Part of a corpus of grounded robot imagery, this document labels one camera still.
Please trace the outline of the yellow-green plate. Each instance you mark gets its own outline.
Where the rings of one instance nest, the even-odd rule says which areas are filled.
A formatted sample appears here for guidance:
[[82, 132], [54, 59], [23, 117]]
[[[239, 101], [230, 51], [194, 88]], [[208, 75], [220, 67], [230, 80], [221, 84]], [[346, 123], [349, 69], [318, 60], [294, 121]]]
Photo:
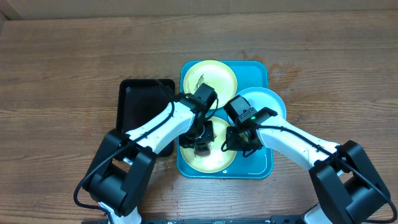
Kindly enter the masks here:
[[238, 87], [232, 69], [216, 60], [204, 60], [190, 67], [183, 79], [183, 91], [194, 94], [203, 83], [216, 91], [218, 108], [224, 107], [235, 96]]
[[193, 148], [180, 147], [180, 152], [185, 162], [193, 169], [203, 173], [215, 173], [227, 168], [236, 157], [236, 151], [221, 150], [222, 144], [226, 140], [226, 128], [229, 127], [227, 121], [212, 117], [214, 141], [207, 144], [209, 152], [196, 153]]

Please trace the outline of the light blue plate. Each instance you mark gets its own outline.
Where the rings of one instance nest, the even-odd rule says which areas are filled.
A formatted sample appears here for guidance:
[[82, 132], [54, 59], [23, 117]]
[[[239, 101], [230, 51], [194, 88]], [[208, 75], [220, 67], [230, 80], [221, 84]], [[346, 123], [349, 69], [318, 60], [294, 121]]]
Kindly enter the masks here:
[[263, 87], [250, 87], [240, 91], [237, 95], [245, 98], [256, 111], [269, 108], [277, 113], [276, 116], [270, 116], [265, 121], [258, 122], [259, 125], [281, 126], [287, 122], [285, 104], [281, 97], [272, 90]]

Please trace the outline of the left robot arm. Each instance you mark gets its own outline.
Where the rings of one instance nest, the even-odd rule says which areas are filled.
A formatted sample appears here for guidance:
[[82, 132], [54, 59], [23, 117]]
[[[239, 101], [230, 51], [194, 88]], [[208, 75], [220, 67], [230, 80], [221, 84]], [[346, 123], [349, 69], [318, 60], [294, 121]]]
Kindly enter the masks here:
[[137, 206], [158, 154], [175, 138], [181, 139], [184, 148], [209, 152], [214, 134], [206, 113], [217, 102], [216, 91], [202, 83], [193, 94], [173, 96], [160, 114], [141, 127], [108, 132], [74, 191], [75, 204], [101, 210], [105, 223], [140, 223]]

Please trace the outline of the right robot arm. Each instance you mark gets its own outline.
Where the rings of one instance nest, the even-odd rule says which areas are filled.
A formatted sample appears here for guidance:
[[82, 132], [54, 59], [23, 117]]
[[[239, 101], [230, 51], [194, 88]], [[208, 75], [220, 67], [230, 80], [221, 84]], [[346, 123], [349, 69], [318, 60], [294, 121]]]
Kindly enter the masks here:
[[389, 190], [360, 144], [317, 138], [270, 108], [256, 110], [241, 95], [229, 100], [224, 110], [234, 126], [227, 129], [222, 151], [242, 150], [250, 156], [266, 146], [308, 171], [318, 203], [300, 223], [373, 223], [370, 217], [385, 204], [392, 209], [386, 223], [397, 220]]

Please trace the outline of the teal plastic tray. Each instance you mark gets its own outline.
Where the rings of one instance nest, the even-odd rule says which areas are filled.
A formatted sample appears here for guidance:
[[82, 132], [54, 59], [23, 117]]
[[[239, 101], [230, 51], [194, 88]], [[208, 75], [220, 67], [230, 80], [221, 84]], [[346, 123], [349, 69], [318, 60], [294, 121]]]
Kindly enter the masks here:
[[[261, 92], [269, 87], [265, 65], [255, 60], [222, 61], [235, 73], [238, 93]], [[182, 148], [177, 146], [177, 167], [181, 174], [190, 178], [209, 179], [263, 179], [273, 170], [272, 149], [263, 147], [249, 157], [238, 152], [230, 165], [218, 172], [205, 173], [192, 168], [183, 158]]]

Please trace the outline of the black plastic tray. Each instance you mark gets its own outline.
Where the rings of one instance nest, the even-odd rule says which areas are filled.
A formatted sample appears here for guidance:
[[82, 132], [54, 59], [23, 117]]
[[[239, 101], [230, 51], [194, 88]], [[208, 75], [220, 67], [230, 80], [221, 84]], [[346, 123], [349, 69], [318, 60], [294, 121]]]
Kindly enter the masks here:
[[116, 129], [121, 133], [141, 127], [167, 107], [170, 99], [154, 79], [127, 79], [119, 86]]

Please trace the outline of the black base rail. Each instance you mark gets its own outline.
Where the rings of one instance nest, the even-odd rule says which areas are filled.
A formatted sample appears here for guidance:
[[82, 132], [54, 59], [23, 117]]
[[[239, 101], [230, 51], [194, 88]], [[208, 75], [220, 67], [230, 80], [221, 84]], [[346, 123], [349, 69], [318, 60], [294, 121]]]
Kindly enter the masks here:
[[301, 224], [300, 215], [274, 215], [270, 218], [219, 218], [219, 219], [146, 219], [143, 224]]

